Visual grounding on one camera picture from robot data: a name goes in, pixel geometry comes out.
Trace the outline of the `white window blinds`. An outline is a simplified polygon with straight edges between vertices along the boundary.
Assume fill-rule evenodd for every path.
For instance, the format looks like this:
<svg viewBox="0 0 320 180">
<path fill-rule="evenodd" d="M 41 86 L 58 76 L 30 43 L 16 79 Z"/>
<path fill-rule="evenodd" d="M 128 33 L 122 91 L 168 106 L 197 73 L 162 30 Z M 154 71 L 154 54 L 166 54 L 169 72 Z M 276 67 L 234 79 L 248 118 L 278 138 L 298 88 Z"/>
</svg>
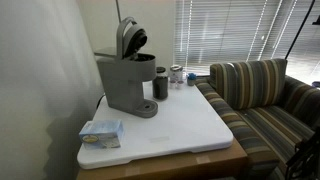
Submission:
<svg viewBox="0 0 320 180">
<path fill-rule="evenodd" d="M 311 0 L 177 0 L 174 62 L 209 73 L 213 63 L 285 58 Z M 320 80 L 320 0 L 288 57 L 286 74 Z"/>
</svg>

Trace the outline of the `clear jar with lid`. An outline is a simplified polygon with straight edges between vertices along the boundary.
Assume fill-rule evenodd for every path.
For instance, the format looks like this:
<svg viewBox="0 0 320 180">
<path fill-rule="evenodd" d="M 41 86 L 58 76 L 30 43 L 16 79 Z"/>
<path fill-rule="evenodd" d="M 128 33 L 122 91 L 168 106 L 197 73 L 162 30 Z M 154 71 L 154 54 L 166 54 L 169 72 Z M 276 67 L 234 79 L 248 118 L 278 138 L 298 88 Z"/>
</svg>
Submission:
<svg viewBox="0 0 320 180">
<path fill-rule="evenodd" d="M 180 65 L 172 65 L 170 67 L 170 80 L 179 82 L 183 80 L 183 67 Z"/>
</svg>

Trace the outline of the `cardboard box under board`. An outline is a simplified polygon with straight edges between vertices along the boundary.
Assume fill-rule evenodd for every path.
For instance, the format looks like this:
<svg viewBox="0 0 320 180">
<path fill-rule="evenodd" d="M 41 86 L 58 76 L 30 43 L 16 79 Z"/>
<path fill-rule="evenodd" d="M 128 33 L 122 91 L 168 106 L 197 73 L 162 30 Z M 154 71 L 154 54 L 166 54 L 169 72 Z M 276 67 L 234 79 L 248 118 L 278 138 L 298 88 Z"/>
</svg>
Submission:
<svg viewBox="0 0 320 180">
<path fill-rule="evenodd" d="M 236 139 L 226 149 L 180 153 L 93 170 L 80 169 L 76 180 L 204 180 L 238 176 L 248 155 Z"/>
</svg>

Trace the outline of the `striped sofa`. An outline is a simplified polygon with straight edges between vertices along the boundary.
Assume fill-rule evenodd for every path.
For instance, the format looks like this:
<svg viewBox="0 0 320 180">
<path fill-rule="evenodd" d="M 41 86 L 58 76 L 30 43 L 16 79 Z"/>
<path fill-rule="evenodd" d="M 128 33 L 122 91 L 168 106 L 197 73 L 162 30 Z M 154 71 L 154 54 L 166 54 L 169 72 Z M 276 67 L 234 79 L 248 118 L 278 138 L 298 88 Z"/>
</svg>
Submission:
<svg viewBox="0 0 320 180">
<path fill-rule="evenodd" d="M 215 63 L 196 87 L 246 152 L 242 180 L 280 180 L 320 125 L 320 90 L 286 74 L 285 59 Z"/>
</svg>

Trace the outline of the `dark glass jar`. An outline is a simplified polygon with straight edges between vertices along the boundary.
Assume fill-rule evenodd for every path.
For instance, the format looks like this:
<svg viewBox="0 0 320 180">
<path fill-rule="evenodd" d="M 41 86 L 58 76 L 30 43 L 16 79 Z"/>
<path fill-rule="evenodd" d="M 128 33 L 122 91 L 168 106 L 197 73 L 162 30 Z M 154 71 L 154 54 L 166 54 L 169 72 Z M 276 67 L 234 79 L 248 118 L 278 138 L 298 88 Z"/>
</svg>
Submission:
<svg viewBox="0 0 320 180">
<path fill-rule="evenodd" d="M 152 81 L 153 97 L 164 100 L 168 97 L 168 75 L 164 67 L 156 68 L 156 78 Z"/>
</svg>

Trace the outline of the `black lamp pole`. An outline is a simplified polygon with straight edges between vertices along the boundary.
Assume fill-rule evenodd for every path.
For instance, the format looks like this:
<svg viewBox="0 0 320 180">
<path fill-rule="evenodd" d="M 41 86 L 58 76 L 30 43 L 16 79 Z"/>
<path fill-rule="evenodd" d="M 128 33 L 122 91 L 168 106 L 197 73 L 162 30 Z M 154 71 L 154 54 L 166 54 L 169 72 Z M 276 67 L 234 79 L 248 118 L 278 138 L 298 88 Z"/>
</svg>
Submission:
<svg viewBox="0 0 320 180">
<path fill-rule="evenodd" d="M 288 57 L 289 57 L 289 55 L 290 55 L 290 53 L 291 53 L 291 51 L 292 51 L 292 49 L 293 49 L 296 41 L 297 41 L 297 39 L 298 39 L 298 37 L 299 37 L 299 35 L 300 35 L 300 33 L 301 33 L 301 31 L 302 31 L 302 29 L 303 29 L 303 27 L 304 27 L 307 19 L 308 19 L 308 17 L 309 17 L 309 15 L 310 15 L 310 13 L 311 13 L 311 11 L 312 11 L 312 9 L 313 9 L 313 6 L 314 6 L 314 4 L 315 4 L 315 1 L 316 1 L 316 0 L 311 0 L 310 6 L 309 6 L 309 8 L 308 8 L 308 11 L 306 12 L 306 14 L 305 14 L 305 16 L 304 16 L 304 19 L 303 19 L 303 21 L 302 21 L 302 23 L 301 23 L 301 25 L 300 25 L 300 27 L 299 27 L 299 29 L 298 29 L 295 37 L 294 37 L 294 39 L 293 39 L 293 41 L 292 41 L 292 43 L 291 43 L 291 45 L 290 45 L 290 47 L 289 47 L 289 49 L 288 49 L 288 51 L 287 51 L 284 59 L 286 59 L 286 60 L 288 59 Z"/>
</svg>

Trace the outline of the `grey coffeemaker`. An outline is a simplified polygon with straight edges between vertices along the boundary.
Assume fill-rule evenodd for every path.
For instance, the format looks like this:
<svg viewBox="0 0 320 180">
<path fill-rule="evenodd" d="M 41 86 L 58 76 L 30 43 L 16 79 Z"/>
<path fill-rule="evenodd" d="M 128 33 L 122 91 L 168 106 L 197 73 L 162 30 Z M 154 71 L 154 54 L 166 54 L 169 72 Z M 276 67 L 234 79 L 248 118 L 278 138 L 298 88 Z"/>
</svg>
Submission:
<svg viewBox="0 0 320 180">
<path fill-rule="evenodd" d="M 97 66 L 108 105 L 142 118 L 158 112 L 155 101 L 144 98 L 143 83 L 156 77 L 156 57 L 139 53 L 147 42 L 146 31 L 133 17 L 119 23 L 116 34 L 116 54 L 95 52 Z"/>
</svg>

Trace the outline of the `black frame lower right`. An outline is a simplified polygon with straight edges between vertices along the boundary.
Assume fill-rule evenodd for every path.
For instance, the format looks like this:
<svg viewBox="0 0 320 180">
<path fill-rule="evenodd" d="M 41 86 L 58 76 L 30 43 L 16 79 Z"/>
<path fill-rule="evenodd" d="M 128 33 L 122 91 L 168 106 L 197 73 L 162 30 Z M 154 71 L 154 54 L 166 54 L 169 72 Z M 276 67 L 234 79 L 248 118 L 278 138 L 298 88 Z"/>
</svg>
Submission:
<svg viewBox="0 0 320 180">
<path fill-rule="evenodd" d="M 320 128 L 309 140 L 295 146 L 295 154 L 286 162 L 285 180 L 319 180 Z"/>
</svg>

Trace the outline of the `blue tea box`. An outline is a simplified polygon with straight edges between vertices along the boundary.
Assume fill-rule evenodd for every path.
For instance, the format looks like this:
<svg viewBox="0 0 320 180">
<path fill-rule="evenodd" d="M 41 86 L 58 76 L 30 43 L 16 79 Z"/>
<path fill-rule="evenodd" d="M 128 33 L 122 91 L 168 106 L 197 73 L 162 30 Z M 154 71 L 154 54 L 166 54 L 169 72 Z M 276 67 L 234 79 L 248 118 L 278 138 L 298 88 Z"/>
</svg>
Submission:
<svg viewBox="0 0 320 180">
<path fill-rule="evenodd" d="M 119 148 L 124 134 L 121 120 L 87 121 L 79 133 L 86 149 Z"/>
</svg>

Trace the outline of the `thin metal pole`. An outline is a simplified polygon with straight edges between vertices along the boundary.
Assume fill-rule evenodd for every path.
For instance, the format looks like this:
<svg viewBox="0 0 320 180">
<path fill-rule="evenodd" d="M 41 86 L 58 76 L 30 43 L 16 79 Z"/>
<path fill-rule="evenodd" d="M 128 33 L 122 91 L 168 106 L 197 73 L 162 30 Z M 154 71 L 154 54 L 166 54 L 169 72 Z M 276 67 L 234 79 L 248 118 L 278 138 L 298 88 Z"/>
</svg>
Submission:
<svg viewBox="0 0 320 180">
<path fill-rule="evenodd" d="M 119 21 L 119 23 L 121 23 L 122 19 L 121 19 L 121 12 L 120 12 L 119 1 L 118 1 L 118 0 L 115 0 L 115 2 L 116 2 L 116 9 L 117 9 L 118 21 Z"/>
</svg>

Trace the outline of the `white table board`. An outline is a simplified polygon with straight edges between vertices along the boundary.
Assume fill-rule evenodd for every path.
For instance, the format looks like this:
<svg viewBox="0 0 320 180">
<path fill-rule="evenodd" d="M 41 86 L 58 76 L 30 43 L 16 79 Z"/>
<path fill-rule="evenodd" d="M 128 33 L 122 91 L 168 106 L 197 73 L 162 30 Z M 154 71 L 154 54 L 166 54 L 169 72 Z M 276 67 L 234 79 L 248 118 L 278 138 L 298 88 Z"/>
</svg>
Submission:
<svg viewBox="0 0 320 180">
<path fill-rule="evenodd" d="M 140 118 L 108 106 L 102 99 L 95 120 L 119 119 L 124 137 L 119 148 L 89 150 L 77 155 L 84 169 L 126 164 L 133 160 L 182 152 L 228 148 L 233 134 L 195 86 L 186 84 L 168 90 L 152 118 Z"/>
</svg>

